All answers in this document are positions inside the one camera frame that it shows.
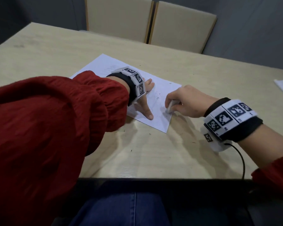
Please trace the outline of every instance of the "cable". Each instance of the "cable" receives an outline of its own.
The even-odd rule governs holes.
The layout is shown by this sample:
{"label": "cable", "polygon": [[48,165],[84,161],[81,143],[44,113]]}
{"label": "cable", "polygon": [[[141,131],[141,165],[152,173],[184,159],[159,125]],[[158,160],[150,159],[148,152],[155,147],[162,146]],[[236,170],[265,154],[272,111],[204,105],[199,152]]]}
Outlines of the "cable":
{"label": "cable", "polygon": [[243,159],[243,156],[241,155],[241,153],[239,152],[239,150],[232,144],[230,143],[225,143],[224,145],[229,145],[231,147],[233,147],[240,155],[241,159],[242,159],[242,163],[243,163],[243,174],[242,174],[242,180],[244,180],[244,175],[245,175],[245,162],[244,162],[244,159]]}

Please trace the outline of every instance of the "beige chair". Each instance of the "beige chair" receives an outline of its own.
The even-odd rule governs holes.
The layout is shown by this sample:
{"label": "beige chair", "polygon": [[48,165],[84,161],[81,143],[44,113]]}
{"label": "beige chair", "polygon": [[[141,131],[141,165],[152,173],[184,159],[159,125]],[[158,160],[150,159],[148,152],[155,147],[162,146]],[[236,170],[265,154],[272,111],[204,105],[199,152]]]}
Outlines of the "beige chair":
{"label": "beige chair", "polygon": [[152,0],[85,0],[87,30],[147,42]]}
{"label": "beige chair", "polygon": [[201,53],[216,15],[160,1],[156,3],[149,44]]}

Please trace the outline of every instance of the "hand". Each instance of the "hand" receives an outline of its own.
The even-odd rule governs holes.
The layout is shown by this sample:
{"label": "hand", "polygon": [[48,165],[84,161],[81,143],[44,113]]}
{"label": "hand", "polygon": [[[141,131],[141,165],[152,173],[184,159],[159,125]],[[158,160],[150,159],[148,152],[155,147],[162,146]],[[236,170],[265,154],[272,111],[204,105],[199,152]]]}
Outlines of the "hand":
{"label": "hand", "polygon": [[179,105],[174,105],[171,110],[178,111],[184,116],[199,118],[203,117],[207,109],[218,100],[197,90],[196,88],[186,85],[169,93],[164,103],[168,108],[171,100],[180,100]]}
{"label": "hand", "polygon": [[[155,85],[155,83],[152,82],[152,79],[148,79],[147,81],[144,82],[145,87],[146,87],[146,92],[151,91]],[[153,114],[151,113],[151,110],[149,109],[148,102],[147,102],[147,96],[146,94],[143,95],[138,101],[138,104],[143,109],[143,114],[145,117],[147,117],[149,120],[153,120]]]}

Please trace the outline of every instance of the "table surface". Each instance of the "table surface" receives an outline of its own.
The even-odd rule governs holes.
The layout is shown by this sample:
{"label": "table surface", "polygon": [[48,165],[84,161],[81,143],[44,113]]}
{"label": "table surface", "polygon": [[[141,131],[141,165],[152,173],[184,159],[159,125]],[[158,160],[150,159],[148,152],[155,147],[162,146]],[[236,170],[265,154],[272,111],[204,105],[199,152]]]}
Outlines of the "table surface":
{"label": "table surface", "polygon": [[[283,135],[283,92],[273,82],[283,80],[283,70],[37,23],[0,45],[0,86],[34,76],[70,77],[102,53],[218,98],[241,99]],[[85,158],[80,177],[241,178],[238,153],[215,154],[199,132],[202,125],[202,118],[176,114],[163,133],[127,117]],[[251,178],[257,167],[238,148]]]}

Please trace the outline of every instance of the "red sleeve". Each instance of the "red sleeve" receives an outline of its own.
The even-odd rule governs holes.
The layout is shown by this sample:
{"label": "red sleeve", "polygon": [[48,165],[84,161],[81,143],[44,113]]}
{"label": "red sleeve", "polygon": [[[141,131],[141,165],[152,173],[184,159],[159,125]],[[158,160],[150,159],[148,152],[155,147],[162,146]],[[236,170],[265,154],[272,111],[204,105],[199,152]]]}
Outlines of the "red sleeve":
{"label": "red sleeve", "polygon": [[50,225],[85,155],[124,125],[128,100],[91,71],[0,87],[0,225]]}
{"label": "red sleeve", "polygon": [[283,199],[283,157],[252,173],[253,181]]}

